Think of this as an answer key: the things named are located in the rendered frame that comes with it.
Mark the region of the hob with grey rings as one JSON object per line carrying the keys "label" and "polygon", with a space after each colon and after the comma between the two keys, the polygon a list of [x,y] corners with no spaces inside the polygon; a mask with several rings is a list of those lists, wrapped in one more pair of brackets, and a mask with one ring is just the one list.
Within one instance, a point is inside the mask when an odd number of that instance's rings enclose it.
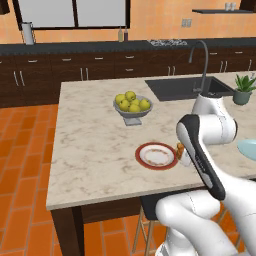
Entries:
{"label": "hob with grey rings", "polygon": [[187,46],[188,43],[181,39],[151,39],[147,40],[154,47],[176,47],[176,46]]}

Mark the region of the dark brown cupboard run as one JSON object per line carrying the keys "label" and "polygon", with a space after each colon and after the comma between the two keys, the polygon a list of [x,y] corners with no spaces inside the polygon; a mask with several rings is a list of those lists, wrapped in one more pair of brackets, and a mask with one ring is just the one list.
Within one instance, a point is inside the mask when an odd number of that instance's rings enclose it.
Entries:
{"label": "dark brown cupboard run", "polygon": [[256,70],[256,37],[0,44],[0,108],[56,104],[63,82]]}

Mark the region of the dark framed window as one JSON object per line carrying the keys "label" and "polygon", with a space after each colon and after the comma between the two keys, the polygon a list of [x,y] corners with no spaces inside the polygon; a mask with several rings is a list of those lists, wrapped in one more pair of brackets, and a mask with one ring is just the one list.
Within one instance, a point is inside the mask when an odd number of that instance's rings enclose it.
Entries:
{"label": "dark framed window", "polygon": [[18,24],[36,30],[130,27],[131,0],[12,0]]}

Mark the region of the dark brown wall cupboard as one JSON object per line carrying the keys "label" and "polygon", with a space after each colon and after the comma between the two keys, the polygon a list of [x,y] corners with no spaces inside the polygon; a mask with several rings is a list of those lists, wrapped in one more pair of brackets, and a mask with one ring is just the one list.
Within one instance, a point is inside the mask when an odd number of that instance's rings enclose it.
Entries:
{"label": "dark brown wall cupboard", "polygon": [[0,0],[0,15],[5,15],[10,12],[8,0]]}
{"label": "dark brown wall cupboard", "polygon": [[241,0],[239,9],[256,13],[256,0]]}

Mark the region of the light blue bowl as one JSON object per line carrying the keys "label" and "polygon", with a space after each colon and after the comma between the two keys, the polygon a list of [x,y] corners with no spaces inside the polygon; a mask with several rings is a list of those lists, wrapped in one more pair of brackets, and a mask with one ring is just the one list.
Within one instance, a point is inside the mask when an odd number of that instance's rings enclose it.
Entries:
{"label": "light blue bowl", "polygon": [[256,161],[256,139],[239,140],[237,148],[241,154]]}

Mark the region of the dark wall shelf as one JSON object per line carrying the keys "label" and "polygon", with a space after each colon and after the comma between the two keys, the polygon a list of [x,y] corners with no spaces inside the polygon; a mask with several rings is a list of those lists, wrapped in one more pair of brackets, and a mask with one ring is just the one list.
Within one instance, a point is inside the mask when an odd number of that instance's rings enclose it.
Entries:
{"label": "dark wall shelf", "polygon": [[225,9],[192,9],[192,12],[200,14],[256,14],[249,10],[225,10]]}

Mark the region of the black stool with wooden legs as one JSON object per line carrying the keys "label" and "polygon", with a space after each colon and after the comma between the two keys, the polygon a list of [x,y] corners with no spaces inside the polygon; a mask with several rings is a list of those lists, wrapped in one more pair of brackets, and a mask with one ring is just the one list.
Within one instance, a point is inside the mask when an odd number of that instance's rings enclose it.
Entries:
{"label": "black stool with wooden legs", "polygon": [[141,208],[153,223],[167,227],[155,256],[237,256],[238,251],[220,226],[211,220],[220,202],[207,190],[141,196]]}

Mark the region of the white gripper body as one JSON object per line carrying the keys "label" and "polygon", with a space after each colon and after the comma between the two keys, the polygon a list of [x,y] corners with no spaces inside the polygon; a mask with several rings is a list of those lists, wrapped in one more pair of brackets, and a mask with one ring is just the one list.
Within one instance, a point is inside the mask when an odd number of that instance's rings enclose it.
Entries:
{"label": "white gripper body", "polygon": [[180,162],[185,167],[188,167],[192,163],[191,158],[186,150],[183,151]]}

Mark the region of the red rimmed white plate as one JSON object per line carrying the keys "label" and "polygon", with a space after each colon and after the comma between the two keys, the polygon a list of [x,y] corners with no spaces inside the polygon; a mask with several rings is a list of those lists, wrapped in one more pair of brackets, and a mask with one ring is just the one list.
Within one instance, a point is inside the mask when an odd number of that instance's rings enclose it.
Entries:
{"label": "red rimmed white plate", "polygon": [[178,163],[175,149],[160,142],[140,145],[135,151],[135,158],[143,167],[156,171],[171,169]]}

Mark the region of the dark grey sink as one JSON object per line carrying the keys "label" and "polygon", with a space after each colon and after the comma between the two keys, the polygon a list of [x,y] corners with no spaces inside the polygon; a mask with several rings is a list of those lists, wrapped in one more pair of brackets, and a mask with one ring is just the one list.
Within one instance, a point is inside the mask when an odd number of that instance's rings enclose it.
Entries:
{"label": "dark grey sink", "polygon": [[[196,99],[201,77],[146,80],[159,101]],[[203,94],[207,97],[233,96],[234,90],[214,76],[205,78]]]}

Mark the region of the dark brown island base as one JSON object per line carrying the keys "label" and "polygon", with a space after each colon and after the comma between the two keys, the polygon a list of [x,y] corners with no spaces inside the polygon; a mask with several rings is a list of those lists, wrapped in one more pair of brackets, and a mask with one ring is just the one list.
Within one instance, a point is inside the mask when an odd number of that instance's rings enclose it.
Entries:
{"label": "dark brown island base", "polygon": [[134,197],[52,210],[62,255],[85,256],[85,224],[137,215],[140,206],[139,198]]}

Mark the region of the green plant in grey pot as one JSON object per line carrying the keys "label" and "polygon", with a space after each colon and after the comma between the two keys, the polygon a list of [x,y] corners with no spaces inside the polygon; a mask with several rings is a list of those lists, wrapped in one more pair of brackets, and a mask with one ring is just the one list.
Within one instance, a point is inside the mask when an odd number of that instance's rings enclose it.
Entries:
{"label": "green plant in grey pot", "polygon": [[233,95],[233,102],[237,105],[245,105],[249,102],[252,92],[256,90],[256,77],[236,75],[235,82],[237,88]]}

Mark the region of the grey footed fruit bowl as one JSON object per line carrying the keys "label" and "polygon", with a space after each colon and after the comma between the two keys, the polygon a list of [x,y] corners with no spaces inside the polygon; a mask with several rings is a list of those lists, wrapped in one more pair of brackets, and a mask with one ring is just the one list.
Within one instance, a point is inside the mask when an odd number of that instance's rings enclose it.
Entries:
{"label": "grey footed fruit bowl", "polygon": [[115,110],[123,117],[126,126],[141,125],[141,118],[146,116],[152,109],[153,103],[149,100],[150,108],[141,112],[124,112],[122,111],[116,101],[113,101]]}

